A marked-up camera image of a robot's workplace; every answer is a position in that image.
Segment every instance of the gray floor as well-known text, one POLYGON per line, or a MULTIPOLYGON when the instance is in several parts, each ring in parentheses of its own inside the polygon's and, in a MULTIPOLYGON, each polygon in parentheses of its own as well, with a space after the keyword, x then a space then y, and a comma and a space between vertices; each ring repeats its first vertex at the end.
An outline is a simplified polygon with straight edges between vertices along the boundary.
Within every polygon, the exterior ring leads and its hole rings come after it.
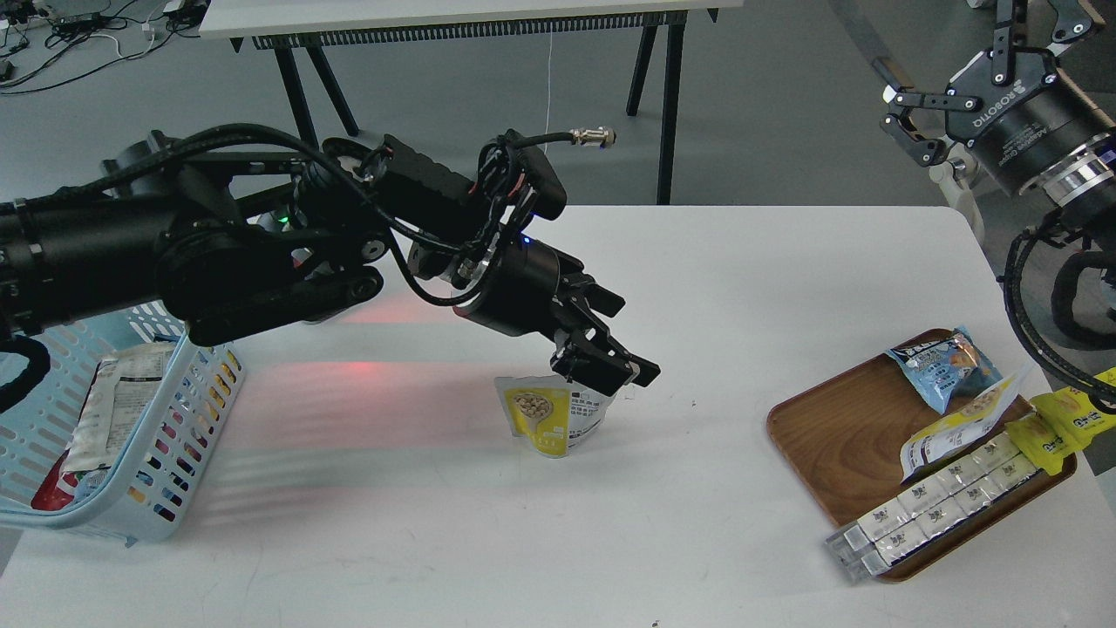
MULTIPOLYGON (((100 9, 105 1, 55 4, 80 12, 100 9)), ((164 1, 140 0, 126 15, 142 19, 164 1)), ((1113 12, 1110 2, 1098 4, 1113 12)), ((964 0, 863 0, 859 6, 926 90, 943 88, 991 40, 992 13, 973 11, 964 0)), ((1042 7, 1032 10, 1036 25, 1049 20, 1042 7)), ((44 35, 32 31, 31 48, 12 58, 18 73, 49 55, 44 35)), ((136 27, 114 35, 125 52, 145 46, 136 27)), ((619 133, 616 148, 552 146, 549 156, 571 203, 643 204, 655 197, 664 45, 661 38, 643 110, 629 118, 624 103, 638 37, 635 30, 597 31, 327 51, 367 143, 392 133, 470 172, 479 147, 504 128, 537 133, 548 124, 550 129, 607 124, 619 133)), ((1109 112, 1116 112, 1114 41, 1116 35, 1106 32, 1066 60, 1070 75, 1109 112)), ((26 87, 68 78, 113 55, 112 41, 90 41, 26 87)), ((296 56, 319 136, 341 135, 308 60, 296 56)), ((722 11, 716 25, 695 12, 686 28, 673 202, 942 204, 926 172, 879 131, 881 90, 830 2, 747 0, 742 9, 722 11)), ((99 174, 99 160, 148 129, 184 135, 227 122, 295 132, 270 52, 248 44, 238 55, 227 41, 181 39, 148 58, 58 89, 0 98, 0 197, 89 181, 99 174)), ((999 269, 1007 242, 1047 205, 1041 197, 1007 199, 989 182, 977 192, 988 223, 985 251, 999 269)), ((792 242, 795 233, 770 236, 792 242)), ((662 253, 685 250, 680 242, 677 251, 662 253)), ((1048 293, 1042 274, 1057 267, 1054 255, 1041 262, 1040 276, 1028 288, 1038 310, 1048 293)), ((1093 371, 1116 365, 1113 354, 1075 359, 1093 371)), ((1109 436, 1089 454, 1097 473, 1116 463, 1116 434, 1109 436)))

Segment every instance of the white table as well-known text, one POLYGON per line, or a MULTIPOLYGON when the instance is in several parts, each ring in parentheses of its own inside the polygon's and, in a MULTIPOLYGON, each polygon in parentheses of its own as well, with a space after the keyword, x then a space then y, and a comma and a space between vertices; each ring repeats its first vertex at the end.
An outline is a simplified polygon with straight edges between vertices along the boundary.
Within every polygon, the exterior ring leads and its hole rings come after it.
MULTIPOLYGON (((923 330, 1027 360, 944 207, 574 206, 531 233, 625 296, 663 375, 565 460, 512 439, 510 339, 391 287, 240 344, 250 378, 170 542, 23 534, 23 626, 1112 626, 1116 526, 1075 476, 902 584, 852 587, 768 410, 923 330)), ((1032 377, 1027 395, 1046 390, 1032 377)))
POLYGON ((217 0, 199 33, 228 38, 239 50, 244 37, 259 49, 275 50, 299 136, 318 144, 292 48, 306 48, 345 131, 359 128, 323 46, 384 44, 429 39, 535 35, 610 28, 642 28, 628 93, 627 115, 639 110, 643 86, 658 27, 667 27, 666 78, 656 202, 670 203, 677 127, 682 44, 689 11, 740 7, 743 0, 217 0))

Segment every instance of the robotic arm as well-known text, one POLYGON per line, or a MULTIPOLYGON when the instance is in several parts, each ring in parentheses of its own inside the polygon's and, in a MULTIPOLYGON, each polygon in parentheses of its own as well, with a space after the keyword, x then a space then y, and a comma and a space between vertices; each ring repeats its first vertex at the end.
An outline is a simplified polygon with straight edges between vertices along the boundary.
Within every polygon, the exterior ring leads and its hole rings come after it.
POLYGON ((1043 223, 1011 244, 1001 278, 1008 318, 1024 349, 1058 379, 1112 403, 1116 387, 1062 359, 1041 338, 1023 309, 1023 265, 1038 242, 1061 248, 1083 240, 1051 294, 1054 322, 1067 337, 1094 349, 1116 349, 1116 335, 1087 329, 1074 320, 1077 283, 1087 268, 1116 276, 1116 123, 1062 71, 1058 57, 1098 32, 1104 20, 1087 0, 1048 0, 1057 23, 1045 48, 1027 45, 1027 2, 998 0, 992 46, 978 52, 946 85, 944 93, 914 88, 891 59, 873 67, 887 83, 888 113, 881 127, 926 167, 964 163, 971 155, 1009 195, 1042 189, 1054 202, 1043 223), (925 137, 912 120, 915 109, 944 112, 945 137, 925 137))
MULTIPOLYGON (((532 216, 554 220, 566 205, 538 148, 555 141, 607 146, 615 135, 509 129, 483 147, 470 180, 391 135, 376 148, 327 139, 319 152, 249 124, 183 139, 152 132, 104 162, 98 181, 0 203, 0 350, 29 356, 26 337, 44 328, 156 297, 201 346, 321 320, 376 296, 383 277, 371 263, 389 253, 431 303, 508 336, 554 340, 551 368, 568 379, 605 395, 647 386, 658 367, 598 317, 624 299, 578 259, 523 234, 532 216), (215 152, 244 144, 292 152, 215 152), (257 174, 291 182, 234 199, 231 180, 257 174), (396 232, 412 240, 410 254, 396 232), (420 279, 434 277, 463 291, 433 296, 420 279)), ((32 370, 17 389, 45 375, 32 370)))

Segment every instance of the table leg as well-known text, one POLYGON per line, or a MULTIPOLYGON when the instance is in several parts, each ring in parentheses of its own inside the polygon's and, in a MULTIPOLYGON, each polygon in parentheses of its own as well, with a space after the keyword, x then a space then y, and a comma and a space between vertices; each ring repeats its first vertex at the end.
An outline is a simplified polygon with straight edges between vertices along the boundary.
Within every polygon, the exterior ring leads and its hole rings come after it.
POLYGON ((298 136, 311 146, 318 146, 318 135, 314 132, 314 120, 310 119, 310 107, 306 104, 306 93, 302 91, 302 81, 298 78, 298 66, 295 65, 295 55, 290 48, 276 48, 276 61, 279 62, 279 74, 282 75, 282 85, 287 88, 287 99, 290 102, 290 112, 295 114, 295 124, 298 125, 298 136))
POLYGON ((639 98, 643 97, 643 84, 647 79, 647 65, 651 64, 651 50, 655 47, 656 32, 658 32, 657 26, 643 27, 639 52, 635 58, 635 74, 632 75, 632 89, 628 91, 628 115, 639 113, 639 98))
POLYGON ((671 203, 671 180, 674 175, 674 132, 679 124, 679 87, 682 79, 682 38, 685 23, 672 25, 666 31, 666 83, 663 86, 663 134, 658 148, 658 192, 656 204, 671 203))
POLYGON ((311 46, 306 51, 310 55, 314 69, 318 70, 318 77, 321 78, 321 84, 325 85, 326 94, 329 94, 329 99, 334 103, 337 115, 341 118, 345 132, 349 136, 356 137, 360 134, 360 129, 356 125, 356 119, 353 117, 353 109, 349 108, 348 102, 345 99, 345 94, 341 93, 341 86, 337 83, 337 77, 334 76, 334 68, 329 67, 326 52, 319 46, 311 46))

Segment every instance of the nut image on package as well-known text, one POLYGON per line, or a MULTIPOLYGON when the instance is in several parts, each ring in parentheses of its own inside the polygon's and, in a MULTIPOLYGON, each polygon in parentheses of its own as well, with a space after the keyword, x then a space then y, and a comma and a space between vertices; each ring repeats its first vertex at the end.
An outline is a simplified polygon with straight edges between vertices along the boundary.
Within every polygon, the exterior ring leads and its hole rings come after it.
POLYGON ((612 403, 561 376, 497 378, 496 388, 511 434, 551 458, 566 456, 593 434, 612 403))

